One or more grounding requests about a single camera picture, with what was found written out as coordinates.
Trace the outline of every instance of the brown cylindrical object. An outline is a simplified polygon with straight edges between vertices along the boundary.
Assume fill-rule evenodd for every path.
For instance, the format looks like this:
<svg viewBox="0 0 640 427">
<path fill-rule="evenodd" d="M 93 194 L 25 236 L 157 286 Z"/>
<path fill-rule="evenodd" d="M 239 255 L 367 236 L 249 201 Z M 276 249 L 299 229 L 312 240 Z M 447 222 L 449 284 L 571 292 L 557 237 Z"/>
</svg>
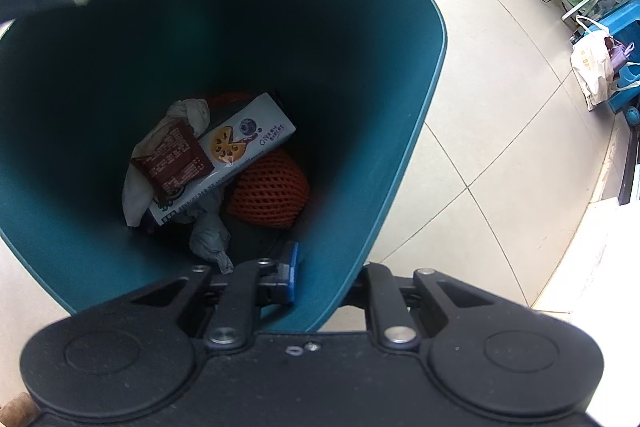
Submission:
<svg viewBox="0 0 640 427">
<path fill-rule="evenodd" d="M 21 393 L 0 408 L 0 424 L 4 427 L 24 427 L 38 415 L 38 407 L 28 393 Z"/>
</svg>

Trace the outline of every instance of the snack box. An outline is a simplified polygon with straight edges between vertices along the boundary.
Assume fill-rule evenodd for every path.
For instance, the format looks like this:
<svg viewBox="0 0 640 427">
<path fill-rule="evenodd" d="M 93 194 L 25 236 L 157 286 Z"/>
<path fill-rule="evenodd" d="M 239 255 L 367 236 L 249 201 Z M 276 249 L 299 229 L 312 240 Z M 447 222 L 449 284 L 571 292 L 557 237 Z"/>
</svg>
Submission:
<svg viewBox="0 0 640 427">
<path fill-rule="evenodd" d="M 268 93 L 262 93 L 198 140 L 213 170 L 172 194 L 164 206 L 154 199 L 149 206 L 152 216 L 163 225 L 203 194 L 280 146 L 295 130 L 278 104 Z"/>
</svg>

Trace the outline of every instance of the orange mesh netting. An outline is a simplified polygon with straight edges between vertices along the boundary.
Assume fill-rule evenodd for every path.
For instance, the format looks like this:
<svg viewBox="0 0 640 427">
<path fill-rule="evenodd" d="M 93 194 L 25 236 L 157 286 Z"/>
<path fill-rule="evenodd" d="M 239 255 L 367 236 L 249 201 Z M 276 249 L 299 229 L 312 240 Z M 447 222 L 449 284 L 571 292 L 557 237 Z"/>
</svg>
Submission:
<svg viewBox="0 0 640 427">
<path fill-rule="evenodd" d="M 226 209 L 252 225 L 290 229 L 308 198 L 306 176 L 278 148 L 240 174 Z"/>
</svg>

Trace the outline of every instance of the teal trash can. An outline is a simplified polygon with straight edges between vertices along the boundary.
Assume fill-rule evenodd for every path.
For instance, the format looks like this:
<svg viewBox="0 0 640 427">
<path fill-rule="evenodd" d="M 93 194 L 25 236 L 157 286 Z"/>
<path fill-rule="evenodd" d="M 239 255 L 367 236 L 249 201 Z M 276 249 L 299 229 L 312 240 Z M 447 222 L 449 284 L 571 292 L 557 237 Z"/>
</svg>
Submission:
<svg viewBox="0 0 640 427">
<path fill-rule="evenodd" d="M 276 90 L 312 188 L 292 230 L 296 304 L 313 330 L 367 258 L 436 86 L 433 0 L 91 0 L 0 40 L 0 228 L 70 312 L 194 263 L 129 230 L 133 146 L 174 100 Z"/>
</svg>

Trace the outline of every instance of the silver bolt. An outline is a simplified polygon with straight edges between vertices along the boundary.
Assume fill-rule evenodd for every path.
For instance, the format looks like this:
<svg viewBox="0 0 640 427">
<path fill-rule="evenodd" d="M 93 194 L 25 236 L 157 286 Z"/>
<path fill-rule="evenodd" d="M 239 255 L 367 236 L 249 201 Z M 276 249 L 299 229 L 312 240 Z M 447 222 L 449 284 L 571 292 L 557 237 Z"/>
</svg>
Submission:
<svg viewBox="0 0 640 427">
<path fill-rule="evenodd" d="M 392 326 L 385 330 L 385 337 L 394 344 L 406 344 L 417 336 L 415 330 L 407 326 Z"/>
<path fill-rule="evenodd" d="M 291 355 L 292 357 L 299 357 L 305 352 L 305 350 L 300 346 L 287 346 L 284 352 L 287 353 L 287 355 Z"/>
<path fill-rule="evenodd" d="M 235 328 L 221 326 L 213 330 L 210 339 L 216 344 L 231 344 L 238 339 L 238 332 Z"/>
</svg>

